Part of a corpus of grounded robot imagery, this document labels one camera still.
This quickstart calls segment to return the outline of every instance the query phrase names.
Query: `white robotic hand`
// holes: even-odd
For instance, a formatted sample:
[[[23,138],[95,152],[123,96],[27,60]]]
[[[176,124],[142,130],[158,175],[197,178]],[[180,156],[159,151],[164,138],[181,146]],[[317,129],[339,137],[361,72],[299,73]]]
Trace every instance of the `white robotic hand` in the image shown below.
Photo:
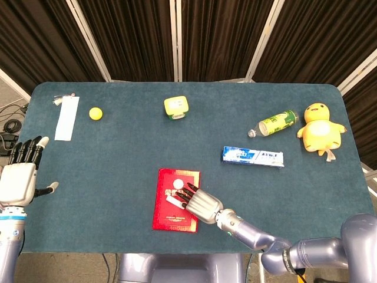
[[[38,166],[42,151],[49,141],[48,137],[38,136],[25,143],[18,143],[12,149],[8,165],[0,179],[0,206],[27,206],[34,197],[53,193],[58,182],[45,189],[35,189]]]

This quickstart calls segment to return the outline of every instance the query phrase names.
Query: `black curtain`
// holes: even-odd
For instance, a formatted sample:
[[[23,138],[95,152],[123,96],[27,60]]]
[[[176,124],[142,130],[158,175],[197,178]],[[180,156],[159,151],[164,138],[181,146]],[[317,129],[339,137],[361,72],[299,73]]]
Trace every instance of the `black curtain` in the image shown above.
[[[339,85],[376,48],[376,1],[286,0],[253,79]]]
[[[361,161],[377,169],[377,68],[343,98]]]
[[[0,68],[30,94],[44,81],[104,81],[65,0],[2,0],[0,30]]]
[[[174,81],[169,0],[79,0],[110,76]]]
[[[243,78],[273,0],[182,0],[184,81]]]

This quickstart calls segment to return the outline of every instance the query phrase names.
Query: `white card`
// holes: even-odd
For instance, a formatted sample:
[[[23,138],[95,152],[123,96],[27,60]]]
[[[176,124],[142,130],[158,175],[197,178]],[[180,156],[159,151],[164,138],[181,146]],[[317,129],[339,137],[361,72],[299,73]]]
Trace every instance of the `white card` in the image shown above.
[[[63,96],[60,116],[55,131],[55,140],[71,140],[73,126],[76,119],[78,100],[78,96]]]

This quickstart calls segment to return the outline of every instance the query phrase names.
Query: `plastic bottle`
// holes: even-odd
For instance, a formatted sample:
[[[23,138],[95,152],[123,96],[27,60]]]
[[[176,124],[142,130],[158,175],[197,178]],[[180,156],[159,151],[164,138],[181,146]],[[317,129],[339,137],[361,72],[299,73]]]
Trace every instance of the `plastic bottle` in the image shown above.
[[[295,124],[299,119],[297,112],[294,110],[287,110],[283,113],[269,117],[260,121],[255,128],[248,132],[249,137],[262,136],[266,137],[277,131],[283,130]]]

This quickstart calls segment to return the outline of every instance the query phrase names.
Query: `red certificate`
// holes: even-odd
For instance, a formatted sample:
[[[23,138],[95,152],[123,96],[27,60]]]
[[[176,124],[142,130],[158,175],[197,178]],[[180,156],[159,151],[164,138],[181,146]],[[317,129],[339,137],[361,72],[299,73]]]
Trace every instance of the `red certificate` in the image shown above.
[[[200,172],[177,170],[177,169],[160,169],[158,171],[158,183],[156,193],[156,204],[154,207],[153,229],[197,232],[198,219],[185,209],[180,209],[166,200],[167,196],[176,196],[176,192],[183,193],[181,188],[177,188],[176,184],[184,184],[187,182],[199,187]]]

